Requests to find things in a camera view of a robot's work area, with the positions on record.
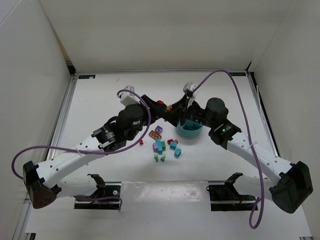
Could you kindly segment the long teal lego brick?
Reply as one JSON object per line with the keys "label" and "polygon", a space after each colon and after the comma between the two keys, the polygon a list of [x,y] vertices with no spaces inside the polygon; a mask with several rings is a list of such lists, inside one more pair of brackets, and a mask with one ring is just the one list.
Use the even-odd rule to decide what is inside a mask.
{"label": "long teal lego brick", "polygon": [[163,153],[163,147],[162,147],[162,143],[160,139],[156,140],[156,144],[157,144],[157,153],[158,154],[162,154]]}

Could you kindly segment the green lego slope right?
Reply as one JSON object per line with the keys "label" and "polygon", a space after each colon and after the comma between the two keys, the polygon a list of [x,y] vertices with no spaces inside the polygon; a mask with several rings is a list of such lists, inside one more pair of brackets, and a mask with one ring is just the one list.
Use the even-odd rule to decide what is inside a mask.
{"label": "green lego slope right", "polygon": [[164,163],[164,162],[165,162],[165,160],[166,160],[166,155],[165,155],[165,154],[163,154],[163,155],[161,156],[161,158],[160,158],[160,161]]}

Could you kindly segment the green lego slope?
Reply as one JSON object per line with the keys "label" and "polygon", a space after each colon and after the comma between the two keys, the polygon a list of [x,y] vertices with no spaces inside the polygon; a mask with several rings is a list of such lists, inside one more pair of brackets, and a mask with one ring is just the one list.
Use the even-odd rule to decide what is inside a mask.
{"label": "green lego slope", "polygon": [[166,155],[165,155],[165,154],[163,154],[163,155],[161,156],[161,158],[160,158],[160,161],[164,163],[164,162],[165,162],[165,160],[166,160]]}
{"label": "green lego slope", "polygon": [[156,162],[159,161],[159,155],[158,155],[158,154],[154,154],[153,157],[154,157],[154,159],[155,159]]}

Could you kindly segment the lilac lego brick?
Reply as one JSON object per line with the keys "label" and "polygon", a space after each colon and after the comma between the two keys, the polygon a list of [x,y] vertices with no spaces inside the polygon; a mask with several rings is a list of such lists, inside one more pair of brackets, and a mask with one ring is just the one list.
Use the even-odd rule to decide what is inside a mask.
{"label": "lilac lego brick", "polygon": [[157,143],[157,142],[154,142],[154,143],[152,144],[152,149],[153,149],[154,152],[157,152],[157,151],[158,151],[158,143]]}

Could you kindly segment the orange studded lego brick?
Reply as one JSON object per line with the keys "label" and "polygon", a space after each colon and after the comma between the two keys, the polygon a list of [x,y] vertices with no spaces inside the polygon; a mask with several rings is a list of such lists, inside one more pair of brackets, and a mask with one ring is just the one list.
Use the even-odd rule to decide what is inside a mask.
{"label": "orange studded lego brick", "polygon": [[169,105],[169,106],[166,108],[166,111],[167,111],[167,112],[170,112],[172,109],[173,109],[173,106],[172,106],[172,105]]}

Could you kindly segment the orange flat lego plate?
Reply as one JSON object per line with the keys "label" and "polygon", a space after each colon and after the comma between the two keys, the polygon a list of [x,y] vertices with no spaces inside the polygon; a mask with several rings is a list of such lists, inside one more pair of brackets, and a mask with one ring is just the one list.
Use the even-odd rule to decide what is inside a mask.
{"label": "orange flat lego plate", "polygon": [[160,140],[162,138],[162,136],[154,130],[151,130],[148,135],[154,140]]}

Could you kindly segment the green lego slope left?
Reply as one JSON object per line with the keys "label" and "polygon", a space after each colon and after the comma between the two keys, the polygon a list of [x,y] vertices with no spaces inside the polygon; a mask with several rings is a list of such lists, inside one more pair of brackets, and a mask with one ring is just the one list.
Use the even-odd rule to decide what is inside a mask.
{"label": "green lego slope left", "polygon": [[154,157],[154,159],[155,159],[156,162],[159,161],[159,155],[158,155],[158,154],[154,154],[153,157]]}

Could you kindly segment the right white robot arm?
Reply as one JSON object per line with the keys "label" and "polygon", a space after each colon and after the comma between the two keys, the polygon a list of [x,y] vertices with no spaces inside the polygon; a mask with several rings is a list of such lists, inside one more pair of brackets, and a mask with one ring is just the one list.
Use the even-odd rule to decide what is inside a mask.
{"label": "right white robot arm", "polygon": [[313,192],[309,167],[302,161],[292,163],[253,144],[248,134],[228,120],[228,113],[220,98],[210,98],[205,108],[201,108],[196,102],[189,104],[184,96],[165,110],[164,119],[175,126],[191,121],[208,127],[208,135],[216,145],[243,158],[267,177],[263,187],[258,188],[263,190],[262,196],[293,214]]}

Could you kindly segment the green lego cube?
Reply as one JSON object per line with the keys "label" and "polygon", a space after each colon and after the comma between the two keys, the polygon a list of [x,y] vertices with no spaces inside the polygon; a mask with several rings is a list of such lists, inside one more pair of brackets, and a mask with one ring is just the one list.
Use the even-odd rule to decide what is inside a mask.
{"label": "green lego cube", "polygon": [[162,150],[165,151],[166,150],[166,143],[165,141],[161,141],[161,147],[162,147]]}

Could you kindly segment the teal divided round container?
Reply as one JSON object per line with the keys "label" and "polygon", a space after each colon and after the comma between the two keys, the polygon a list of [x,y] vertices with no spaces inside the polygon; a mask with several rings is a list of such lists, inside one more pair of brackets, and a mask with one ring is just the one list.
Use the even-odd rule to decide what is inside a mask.
{"label": "teal divided round container", "polygon": [[194,139],[200,135],[202,129],[201,124],[187,120],[185,124],[178,123],[176,132],[180,137]]}

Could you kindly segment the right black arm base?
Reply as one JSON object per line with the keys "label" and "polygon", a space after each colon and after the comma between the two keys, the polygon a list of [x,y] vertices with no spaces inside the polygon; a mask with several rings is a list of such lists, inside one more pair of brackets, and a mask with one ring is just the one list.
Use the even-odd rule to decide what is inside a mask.
{"label": "right black arm base", "polygon": [[209,193],[210,210],[212,212],[251,211],[256,198],[252,195],[239,194],[234,183],[243,174],[236,172],[227,180],[209,181],[206,191]]}

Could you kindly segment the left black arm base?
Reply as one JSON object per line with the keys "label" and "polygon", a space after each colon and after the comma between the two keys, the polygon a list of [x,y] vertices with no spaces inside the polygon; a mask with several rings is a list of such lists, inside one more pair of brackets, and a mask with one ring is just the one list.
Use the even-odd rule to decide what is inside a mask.
{"label": "left black arm base", "polygon": [[122,208],[121,182],[105,182],[98,174],[89,174],[94,180],[95,190],[88,193],[76,195],[74,209],[76,210],[117,210]]}

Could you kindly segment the red arch lego piece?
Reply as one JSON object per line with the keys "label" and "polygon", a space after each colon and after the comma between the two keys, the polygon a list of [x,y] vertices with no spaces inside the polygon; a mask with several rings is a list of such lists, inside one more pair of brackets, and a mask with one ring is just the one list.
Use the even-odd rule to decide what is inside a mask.
{"label": "red arch lego piece", "polygon": [[171,142],[173,142],[173,141],[174,141],[173,139],[168,139],[168,140],[167,140],[167,143],[170,145]]}

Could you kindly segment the purple square lego plate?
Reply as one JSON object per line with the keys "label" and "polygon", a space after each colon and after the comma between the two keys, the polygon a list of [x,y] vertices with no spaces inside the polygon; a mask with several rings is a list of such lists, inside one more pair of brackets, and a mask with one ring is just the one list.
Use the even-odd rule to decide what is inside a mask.
{"label": "purple square lego plate", "polygon": [[154,131],[155,131],[156,133],[158,133],[158,134],[161,134],[162,131],[163,131],[163,128],[162,128],[161,126],[157,126],[157,127],[154,129]]}

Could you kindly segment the teal sloped lego brick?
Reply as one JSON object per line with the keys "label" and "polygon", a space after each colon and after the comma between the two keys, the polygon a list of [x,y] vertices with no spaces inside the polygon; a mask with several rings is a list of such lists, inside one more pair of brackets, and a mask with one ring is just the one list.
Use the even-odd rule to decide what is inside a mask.
{"label": "teal sloped lego brick", "polygon": [[175,150],[178,146],[178,140],[176,139],[176,140],[171,141],[169,146],[171,149]]}

